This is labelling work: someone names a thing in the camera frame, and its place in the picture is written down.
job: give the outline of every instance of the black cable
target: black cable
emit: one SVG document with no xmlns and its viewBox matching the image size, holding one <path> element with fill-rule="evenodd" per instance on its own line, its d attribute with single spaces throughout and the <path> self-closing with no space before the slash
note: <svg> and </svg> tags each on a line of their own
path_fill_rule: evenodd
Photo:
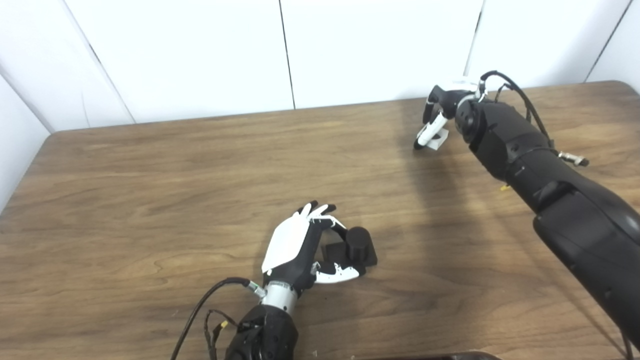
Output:
<svg viewBox="0 0 640 360">
<path fill-rule="evenodd" d="M 511 80 L 510 77 L 508 77 L 507 75 L 493 70 L 493 71 L 489 71 L 489 72 L 485 72 L 481 77 L 480 77 L 480 84 L 479 84 L 479 90 L 480 93 L 483 94 L 484 93 L 484 89 L 485 89 L 485 81 L 490 77 L 490 76 L 499 76 L 502 79 L 504 79 L 506 82 L 509 83 L 509 85 L 511 86 L 511 88 L 518 93 L 518 95 L 522 98 L 522 100 L 524 101 L 525 106 L 527 107 L 527 111 L 531 111 L 531 114 L 533 115 L 533 119 L 536 121 L 536 124 L 538 125 L 538 128 L 540 129 L 540 132 L 543 133 L 543 135 L 545 135 L 549 141 L 551 141 L 551 138 L 549 137 L 549 134 L 547 133 L 547 129 L 545 128 L 545 125 L 542 123 L 542 120 L 540 120 L 540 116 L 538 115 L 538 112 L 536 111 L 536 108 L 533 106 L 533 103 L 531 102 L 531 100 L 529 100 L 527 94 L 524 93 L 524 91 L 522 91 L 522 89 L 513 81 Z"/>
<path fill-rule="evenodd" d="M 218 284 L 215 284 L 211 289 L 209 289 L 209 291 L 204 294 L 202 299 L 200 299 L 198 304 L 196 304 L 196 307 L 193 308 L 191 315 L 189 315 L 189 320 L 187 320 L 187 324 L 184 326 L 184 330 L 182 330 L 182 334 L 180 334 L 178 342 L 175 344 L 175 349 L 173 350 L 173 354 L 171 355 L 171 360 L 176 360 L 176 358 L 178 358 L 180 347 L 182 347 L 182 343 L 189 333 L 189 329 L 191 328 L 191 324 L 193 324 L 193 320 L 195 320 L 198 311 L 204 305 L 205 301 L 207 301 L 207 299 L 211 296 L 211 294 L 213 294 L 216 290 L 220 289 L 224 285 L 240 284 L 244 287 L 247 287 L 250 283 L 251 280 L 245 279 L 244 277 L 227 277 L 226 279 L 220 281 Z"/>
<path fill-rule="evenodd" d="M 625 343 L 625 351 L 627 352 L 627 360 L 634 360 L 634 350 L 631 347 L 631 341 L 629 341 L 629 338 L 626 337 L 624 334 L 622 334 L 622 341 Z"/>
<path fill-rule="evenodd" d="M 498 98 L 500 97 L 500 93 L 502 92 L 503 88 L 507 88 L 509 90 L 513 90 L 513 88 L 511 87 L 511 85 L 509 85 L 508 83 L 504 83 L 502 84 L 502 86 L 500 86 L 498 88 L 498 92 L 495 94 L 495 99 L 493 100 L 493 102 L 498 102 Z M 527 107 L 527 116 L 525 117 L 525 120 L 528 123 L 531 123 L 531 110 Z"/>
<path fill-rule="evenodd" d="M 498 98 L 500 97 L 500 93 L 502 92 L 503 88 L 507 88 L 511 90 L 511 87 L 509 86 L 509 84 L 507 83 L 502 84 L 502 86 L 498 88 L 498 92 L 495 93 L 495 99 L 493 100 L 493 102 L 498 102 Z"/>
<path fill-rule="evenodd" d="M 207 351 L 209 351 L 209 360 L 217 360 L 218 355 L 216 353 L 216 342 L 218 340 L 218 336 L 220 336 L 220 332 L 224 329 L 223 322 L 219 323 L 209 334 L 209 317 L 212 313 L 218 313 L 222 315 L 228 323 L 231 325 L 238 327 L 237 322 L 231 318 L 231 316 L 225 314 L 224 312 L 216 309 L 209 310 L 207 312 L 207 316 L 204 318 L 204 339 L 207 342 Z"/>
</svg>

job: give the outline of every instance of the white and black robotic hand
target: white and black robotic hand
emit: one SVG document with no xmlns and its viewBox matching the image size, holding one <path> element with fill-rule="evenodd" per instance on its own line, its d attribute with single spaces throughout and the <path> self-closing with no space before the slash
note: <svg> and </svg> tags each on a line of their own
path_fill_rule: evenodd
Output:
<svg viewBox="0 0 640 360">
<path fill-rule="evenodd" d="M 262 263 L 264 284 L 288 284 L 300 295 L 315 282 L 321 284 L 355 279 L 364 274 L 363 266 L 314 261 L 322 233 L 331 229 L 346 241 L 347 228 L 328 215 L 335 205 L 318 206 L 309 202 L 284 220 L 273 231 Z"/>
<path fill-rule="evenodd" d="M 315 283 L 355 279 L 377 263 L 369 232 L 362 227 L 347 230 L 328 215 L 335 208 L 309 202 L 273 231 L 262 262 L 260 303 L 238 323 L 225 359 L 292 359 L 298 332 L 291 316 L 302 293 Z M 325 261 L 316 261 L 320 237 L 328 229 L 343 242 L 327 245 Z"/>
</svg>

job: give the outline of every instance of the white hand cover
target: white hand cover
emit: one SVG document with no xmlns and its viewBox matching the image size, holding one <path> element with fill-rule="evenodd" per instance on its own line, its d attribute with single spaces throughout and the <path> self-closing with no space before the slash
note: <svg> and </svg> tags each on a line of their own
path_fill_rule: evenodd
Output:
<svg viewBox="0 0 640 360">
<path fill-rule="evenodd" d="M 298 255 L 309 229 L 309 211 L 311 204 L 307 204 L 300 213 L 295 212 L 273 231 L 267 254 L 262 262 L 263 273 L 293 260 Z"/>
</svg>

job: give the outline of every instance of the robot finger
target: robot finger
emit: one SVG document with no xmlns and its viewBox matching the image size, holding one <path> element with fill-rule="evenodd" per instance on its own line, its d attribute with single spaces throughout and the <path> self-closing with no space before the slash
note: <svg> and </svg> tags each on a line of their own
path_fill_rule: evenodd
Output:
<svg viewBox="0 0 640 360">
<path fill-rule="evenodd" d="M 302 214 L 302 211 L 307 207 L 307 205 L 311 205 L 311 207 L 309 207 L 309 210 L 313 209 L 314 207 L 318 206 L 318 201 L 316 200 L 311 200 L 310 202 L 308 202 L 306 205 L 304 205 L 302 208 L 297 209 L 296 212 L 298 214 Z"/>
<path fill-rule="evenodd" d="M 316 284 L 335 284 L 336 282 L 344 282 L 365 274 L 363 266 L 345 266 L 344 268 L 337 263 L 320 263 L 320 269 L 316 273 Z"/>
</svg>

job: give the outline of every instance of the electrical wire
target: electrical wire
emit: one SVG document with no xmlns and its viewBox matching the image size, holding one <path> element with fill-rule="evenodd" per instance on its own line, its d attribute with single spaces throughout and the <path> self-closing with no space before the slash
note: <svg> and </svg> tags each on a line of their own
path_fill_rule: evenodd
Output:
<svg viewBox="0 0 640 360">
<path fill-rule="evenodd" d="M 225 318 L 225 321 L 219 323 L 211 333 L 209 333 L 209 317 L 212 313 L 218 313 Z M 231 316 L 225 314 L 224 312 L 216 309 L 209 310 L 207 312 L 207 316 L 204 318 L 204 339 L 207 342 L 207 350 L 209 351 L 209 360 L 217 360 L 218 355 L 216 353 L 216 342 L 218 341 L 218 337 L 220 336 L 220 332 L 227 326 L 227 323 L 238 327 L 237 322 L 231 318 Z"/>
<path fill-rule="evenodd" d="M 215 284 L 214 286 L 212 286 L 211 289 L 209 289 L 209 291 L 207 291 L 204 294 L 202 299 L 200 299 L 198 304 L 196 304 L 196 307 L 193 308 L 193 311 L 191 312 L 191 315 L 189 315 L 189 319 L 187 320 L 187 324 L 184 326 L 184 330 L 182 330 L 182 333 L 180 334 L 180 337 L 178 338 L 178 342 L 175 344 L 175 349 L 173 350 L 173 354 L 171 355 L 171 360 L 176 360 L 176 358 L 178 358 L 178 353 L 180 352 L 180 347 L 182 347 L 182 343 L 184 342 L 184 339 L 187 337 L 187 334 L 189 333 L 189 329 L 191 328 L 191 324 L 193 324 L 193 320 L 195 320 L 196 315 L 198 314 L 198 311 L 204 305 L 204 303 L 207 301 L 207 299 L 211 296 L 211 294 L 216 292 L 216 290 L 220 289 L 224 285 L 240 284 L 240 285 L 242 285 L 244 287 L 247 287 L 247 286 L 249 286 L 250 283 L 251 283 L 251 280 L 245 279 L 244 277 L 227 277 L 226 279 L 220 281 L 218 284 Z"/>
<path fill-rule="evenodd" d="M 503 88 L 507 88 L 507 89 L 509 89 L 509 90 L 513 90 L 513 88 L 511 87 L 511 85 L 509 85 L 508 83 L 504 83 L 504 84 L 502 84 L 502 86 L 500 86 L 500 87 L 498 88 L 498 91 L 497 91 L 497 92 L 496 92 L 496 94 L 495 94 L 495 98 L 494 98 L 493 102 L 498 102 L 498 98 L 500 97 L 500 93 L 502 92 L 502 89 L 503 89 Z M 528 123 L 531 123 L 531 110 L 530 110 L 529 108 L 527 108 L 527 116 L 525 117 L 525 120 L 526 120 Z"/>
<path fill-rule="evenodd" d="M 549 133 L 547 132 L 547 129 L 545 128 L 545 125 L 542 123 L 542 120 L 540 120 L 540 116 L 538 115 L 538 112 L 536 111 L 535 106 L 533 106 L 533 103 L 531 102 L 531 100 L 529 100 L 527 94 L 525 94 L 524 91 L 522 91 L 522 89 L 513 80 L 511 80 L 510 77 L 508 77 L 507 75 L 505 75 L 505 74 L 503 74 L 503 73 L 501 73 L 499 71 L 496 71 L 496 70 L 485 72 L 480 77 L 480 83 L 478 84 L 478 90 L 480 91 L 480 93 L 481 94 L 484 93 L 485 82 L 490 76 L 498 76 L 498 77 L 502 78 L 504 81 L 506 81 L 507 83 L 509 83 L 509 86 L 511 87 L 511 89 L 513 89 L 515 92 L 517 92 L 518 95 L 524 101 L 525 107 L 527 108 L 527 112 L 530 111 L 531 115 L 533 115 L 533 119 L 536 121 L 536 124 L 538 125 L 538 129 L 540 129 L 540 132 L 549 139 L 549 142 L 551 144 L 553 144 L 553 141 L 549 137 Z"/>
</svg>

